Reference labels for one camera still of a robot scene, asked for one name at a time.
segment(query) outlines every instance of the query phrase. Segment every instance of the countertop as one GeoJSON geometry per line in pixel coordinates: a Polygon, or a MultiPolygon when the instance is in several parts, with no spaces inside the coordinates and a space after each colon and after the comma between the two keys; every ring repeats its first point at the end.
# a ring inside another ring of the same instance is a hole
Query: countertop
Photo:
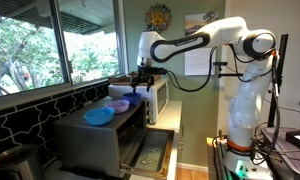
{"type": "MultiPolygon", "coordinates": [[[[168,180],[174,180],[177,166],[177,152],[179,141],[179,127],[181,120],[181,101],[169,101],[155,125],[149,125],[148,128],[167,129],[175,131],[173,138],[172,151],[170,155],[168,180]]],[[[46,180],[92,180],[91,178],[78,176],[73,173],[60,171],[61,161],[55,161],[44,172],[46,180]]],[[[151,180],[137,175],[131,175],[130,180],[151,180]]]]}

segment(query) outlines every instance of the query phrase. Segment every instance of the toaster oven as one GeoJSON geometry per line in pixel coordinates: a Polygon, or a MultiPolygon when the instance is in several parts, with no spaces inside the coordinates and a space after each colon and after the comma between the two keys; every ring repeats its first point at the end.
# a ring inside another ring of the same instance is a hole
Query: toaster oven
{"type": "Polygon", "coordinates": [[[145,101],[114,115],[103,126],[86,123],[85,112],[109,101],[111,98],[106,97],[54,123],[61,170],[86,172],[80,174],[84,176],[105,174],[123,178],[136,174],[165,179],[174,131],[147,128],[145,101]]]}

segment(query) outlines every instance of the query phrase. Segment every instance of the oven door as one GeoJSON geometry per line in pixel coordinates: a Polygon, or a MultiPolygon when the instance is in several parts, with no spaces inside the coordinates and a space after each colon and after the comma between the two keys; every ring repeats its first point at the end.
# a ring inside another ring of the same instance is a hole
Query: oven door
{"type": "Polygon", "coordinates": [[[120,163],[120,172],[166,179],[172,150],[174,131],[146,129],[142,143],[120,163]]]}

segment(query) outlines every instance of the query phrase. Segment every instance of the green wall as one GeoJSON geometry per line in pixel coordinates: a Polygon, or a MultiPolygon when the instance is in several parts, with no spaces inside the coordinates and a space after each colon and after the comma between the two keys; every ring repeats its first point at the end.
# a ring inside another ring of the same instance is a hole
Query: green wall
{"type": "MultiPolygon", "coordinates": [[[[185,15],[200,14],[212,11],[224,18],[225,0],[124,0],[127,55],[129,72],[137,70],[137,54],[140,34],[146,29],[145,13],[156,3],[165,4],[171,9],[172,23],[166,32],[160,35],[173,40],[184,37],[185,15]]],[[[217,61],[220,61],[221,48],[217,49],[217,61]]],[[[194,89],[201,86],[206,76],[184,76],[184,54],[174,56],[164,64],[154,64],[173,71],[182,87],[194,89]]],[[[194,93],[187,93],[170,87],[170,99],[182,101],[182,120],[184,126],[184,150],[178,162],[208,166],[206,138],[215,137],[218,119],[219,79],[211,77],[208,85],[194,93]]]]}

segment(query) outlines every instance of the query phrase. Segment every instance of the window frame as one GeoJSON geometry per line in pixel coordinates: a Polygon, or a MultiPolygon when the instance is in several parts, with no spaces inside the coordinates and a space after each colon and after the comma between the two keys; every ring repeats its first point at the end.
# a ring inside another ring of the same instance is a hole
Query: window frame
{"type": "MultiPolygon", "coordinates": [[[[107,77],[104,77],[104,78],[95,79],[87,82],[81,82],[77,84],[72,83],[71,63],[67,57],[64,34],[60,23],[60,11],[59,11],[58,0],[48,0],[48,1],[50,3],[51,21],[54,27],[53,29],[55,31],[55,37],[58,46],[57,48],[59,50],[60,66],[62,68],[62,73],[64,76],[65,83],[0,96],[0,110],[14,107],[19,104],[31,102],[34,100],[46,98],[55,94],[59,94],[70,90],[75,90],[81,87],[89,86],[92,84],[97,84],[100,82],[107,81],[107,77]]],[[[114,8],[114,17],[115,17],[115,32],[117,36],[119,68],[121,69],[123,74],[125,74],[128,72],[128,62],[127,62],[127,53],[126,53],[127,51],[126,51],[123,2],[118,0],[112,0],[112,2],[114,6],[113,8],[114,8]]]]}

